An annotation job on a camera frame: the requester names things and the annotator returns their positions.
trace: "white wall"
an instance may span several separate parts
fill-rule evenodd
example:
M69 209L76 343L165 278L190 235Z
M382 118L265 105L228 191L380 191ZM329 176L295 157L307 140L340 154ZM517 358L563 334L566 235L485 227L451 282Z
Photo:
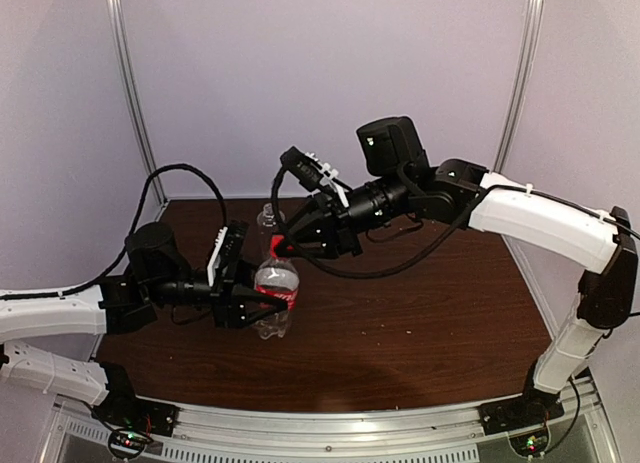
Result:
M197 164L226 195L265 196L294 144L359 184L355 130L390 115L413 118L433 164L493 164L527 0L122 1L158 164Z
M640 0L545 0L533 75L506 173L640 227ZM523 245L558 322L581 274ZM640 309L636 299L635 309ZM592 370L624 461L640 454L640 319L600 344Z
M86 281L122 247L145 175L107 15L105 0L0 0L1 288ZM82 358L93 338L37 341ZM0 460L33 461L52 399L0 385Z

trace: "wire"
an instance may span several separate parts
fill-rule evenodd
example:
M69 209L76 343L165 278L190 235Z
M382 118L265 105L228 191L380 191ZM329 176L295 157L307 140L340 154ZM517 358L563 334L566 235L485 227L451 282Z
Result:
M135 216L133 217L133 221L131 222L131 227L129 228L129 232L127 233L127 236L131 236L136 230L136 227L138 226L138 222L140 221L140 217L142 216L142 209L144 208L144 203L147 199L147 193L149 192L149 187L151 186L151 183L153 182L153 180L163 173L166 173L168 171L176 171L176 170L193 173L194 175L199 177L202 181L204 181L204 183L215 194L216 199L218 200L218 204L220 205L220 211L222 212L222 222L223 222L222 224L223 226L227 226L227 206L224 202L224 197L222 196L222 193L220 193L220 190L218 189L216 184L213 182L213 180L209 176L207 176L206 173L199 170L195 166L189 165L187 163L174 163L171 165L162 166L157 170L155 170L153 173L149 174L149 176L147 176L147 179L144 182L144 187L142 189L142 194L140 195L140 200L138 201L138 207L136 209ZM80 293L81 291L87 290L92 286L96 285L100 280L102 280L107 275L109 275L109 273L111 273L120 264L120 262L122 261L125 255L126 255L126 249L123 247L120 253L118 254L118 256L116 257L116 259L113 261L113 263L111 263L102 273L100 273L98 276L96 276L92 280L87 281L86 283L83 283L81 285L74 286L60 292L49 291L49 292L41 292L41 293L9 293L9 294L0 296L0 300L31 300L35 298L55 298L57 296L69 296L69 295L74 295L76 293Z
M134 430L132 428L114 428L109 423L107 423L102 418L100 418L100 416L98 416L98 414L95 412L95 410L89 403L82 400L77 400L77 401L79 401L84 406L86 406L89 412L91 413L91 416L93 416L93 418L98 420L98 422L109 431L109 437L107 438L107 449L109 450L109 453L111 453L111 456L113 456L114 458L117 458L119 460L124 460L124 459L132 460L140 456L144 452L144 450L147 448L147 446L154 442L154 439L151 438L150 436L151 435L151 417L149 415L147 415L147 434L144 435L143 433L140 433L139 431ZM143 447L136 450L136 453L125 453L124 451L118 451L115 448L113 448L112 445L114 443L119 443L119 440L121 437L124 437L125 439L128 439L128 440L133 439L134 442L142 444Z
M335 181L338 185L343 187L345 190L353 191L353 188L351 188L349 185L347 185L344 181L339 180L338 178L333 178L333 181Z
M196 316L192 316L191 318L178 320L176 319L176 306L174 305L171 307L171 323L178 326L190 325L191 323L202 321L209 315L211 315L211 310L205 311L204 313L200 313L199 315L196 315Z
M567 439L567 437L569 436L569 433L571 433L571 430L573 430L573 427L576 426L576 422L578 421L578 416L580 416L580 405L581 405L580 392L578 391L578 388L576 388L576 384L573 382L573 380L569 380L569 383L573 388L573 392L576 394L576 414L573 415L571 424L569 425L569 428L567 428L567 431L564 432L564 435L562 435L562 437L557 441L555 445L553 445L551 448L544 451L545 455L548 455L552 451L557 450L558 447L562 444L562 442Z
M280 205L278 202L278 193L280 191L280 187L282 186L282 182L284 181L284 176L286 172L287 172L286 168L281 167L278 170L278 173L276 174L275 178L273 179L273 184L271 186L271 205L273 206L273 209L274 209L274 216L275 216L276 223L278 224L278 229L282 232L282 234L287 239L289 244L293 247L293 249L296 250L302 258L307 260L309 263L311 263L313 266L315 266L319 270L324 271L325 273L328 273L330 275L336 276L338 278L346 278L346 279L354 279L354 280L370 280L370 279L385 278L388 276L397 275L398 273L401 273L402 271L405 271L411 268L412 266L415 266L417 263L419 263L424 258L429 256L436 249L438 249L438 247L440 247L440 245L444 243L455 232L457 228L464 225L468 221L469 217L471 216L471 212L473 212L473 210L475 210L477 206L480 203L482 203L482 201L487 197L489 193L495 190L509 190L509 191L515 191L519 193L530 193L536 196L540 196L542 198L546 198L551 201L555 201L563 205L567 205L575 210L578 210L594 218L598 218L598 219L602 218L602 216L599 213L596 213L593 210L589 210L576 203L564 200L554 195L549 195L547 193L544 193L538 190L529 190L524 187L512 186L512 185L493 185L493 186L490 186L489 188L480 188L478 190L478 194L476 195L476 197L467 204L467 206L462 210L462 212L456 217L456 219L449 225L449 227L446 230L444 230L438 237L436 237L436 239L433 240L426 248L422 249L420 252L418 252L416 255L414 255L404 263L401 263L397 266L393 266L390 268L386 268L384 270L374 271L370 273L344 271L344 270L339 270L332 266L326 265L319 259L312 256L297 241L295 241L291 232L285 225L282 217L280 216ZM627 228L622 223L619 223L618 221L612 218L602 218L602 219L606 223L610 223L616 226L621 231L629 233L630 235L640 240L640 234L631 230L630 228Z
M393 235L390 236L385 236L384 238L374 238L373 236L370 235L371 230L367 230L364 233L364 236L367 240L369 240L371 243L388 243L390 241L393 241L397 238L400 238L401 236L405 236L408 235L410 233L415 233L416 231L421 230L422 228L424 228L424 222L422 220L416 221L414 220L412 217L410 217L409 215L405 215L407 218L409 218L411 221L413 221L414 223L416 223L415 226L411 226L409 228L401 228L400 230L396 231Z

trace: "plastic bottle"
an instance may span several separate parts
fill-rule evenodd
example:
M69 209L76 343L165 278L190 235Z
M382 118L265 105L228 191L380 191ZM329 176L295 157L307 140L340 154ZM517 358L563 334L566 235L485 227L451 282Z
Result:
M271 247L275 246L282 237L272 238ZM258 335L263 340L271 338L273 335L284 337L291 326L292 311L298 296L298 286L300 278L298 271L287 258L278 258L273 251L270 256L260 265L255 277L255 289L267 295L276 296L286 300L289 304L288 310L271 315L263 320L254 323L254 328L258 330Z
M280 212L280 216L284 221L284 213ZM273 213L271 203L266 203L262 209L262 212L258 215L258 232L260 238L260 254L262 260L266 260L271 256L271 237L278 228L276 223L276 217Z

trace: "dark wood surface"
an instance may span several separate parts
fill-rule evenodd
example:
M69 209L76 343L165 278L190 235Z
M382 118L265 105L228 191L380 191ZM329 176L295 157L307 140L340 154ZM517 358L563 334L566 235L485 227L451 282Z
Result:
M295 202L283 202L291 211ZM262 202L229 201L255 222ZM212 201L175 201L163 216L181 252L202 266L220 226ZM397 221L397 226L406 224ZM443 226L343 257L373 270L416 253ZM245 253L257 255L255 228ZM99 361L126 367L138 393L184 403L273 411L418 408L521 391L549 343L531 296L497 235L459 231L406 272L382 280L328 276L296 262L301 286L293 325L280 339L210 320L174 326L168 310L130 335L108 336ZM188 310L179 316L189 316Z

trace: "red bottle label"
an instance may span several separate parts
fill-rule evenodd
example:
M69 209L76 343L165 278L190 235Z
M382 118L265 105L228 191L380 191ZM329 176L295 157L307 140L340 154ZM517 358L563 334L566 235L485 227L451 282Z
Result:
M293 310L293 307L296 306L296 297L298 296L298 290L294 291L286 291L286 290L278 290L272 288L265 288L264 286L257 286L256 290L260 293L264 293L265 295L275 296L276 298L280 298L288 303L289 311ZM261 304L263 308L269 308L269 305Z

